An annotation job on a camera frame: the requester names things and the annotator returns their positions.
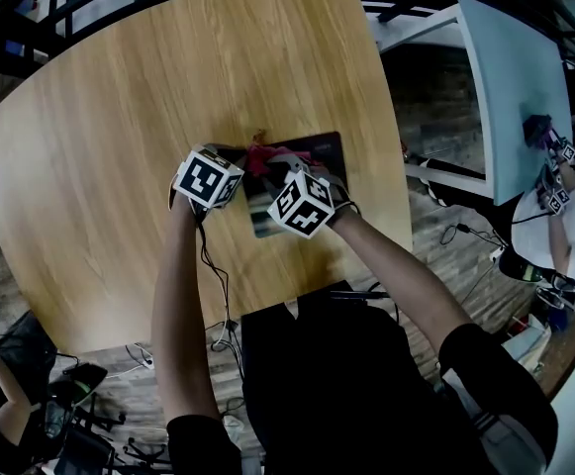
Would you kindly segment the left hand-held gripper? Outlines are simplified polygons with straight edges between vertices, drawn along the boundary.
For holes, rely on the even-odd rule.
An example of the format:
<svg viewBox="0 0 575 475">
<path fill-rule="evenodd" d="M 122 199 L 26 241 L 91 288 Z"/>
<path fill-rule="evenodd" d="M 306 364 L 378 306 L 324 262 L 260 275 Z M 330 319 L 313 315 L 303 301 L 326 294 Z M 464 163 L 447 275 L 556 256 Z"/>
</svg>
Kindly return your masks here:
<svg viewBox="0 0 575 475">
<path fill-rule="evenodd" d="M 206 210 L 222 208 L 244 176 L 245 150 L 215 143 L 196 144 L 171 180 L 168 209 L 177 193 Z"/>
</svg>

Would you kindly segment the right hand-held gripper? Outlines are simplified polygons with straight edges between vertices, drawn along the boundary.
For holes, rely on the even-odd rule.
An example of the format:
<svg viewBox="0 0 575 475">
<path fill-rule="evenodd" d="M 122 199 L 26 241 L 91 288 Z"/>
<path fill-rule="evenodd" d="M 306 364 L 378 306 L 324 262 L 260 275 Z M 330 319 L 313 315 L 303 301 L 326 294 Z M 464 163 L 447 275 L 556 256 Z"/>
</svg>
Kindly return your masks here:
<svg viewBox="0 0 575 475">
<path fill-rule="evenodd" d="M 266 189 L 272 197 L 267 214 L 281 229 L 312 238 L 335 212 L 330 183 L 316 178 L 294 153 L 274 156 L 266 165 Z"/>
</svg>

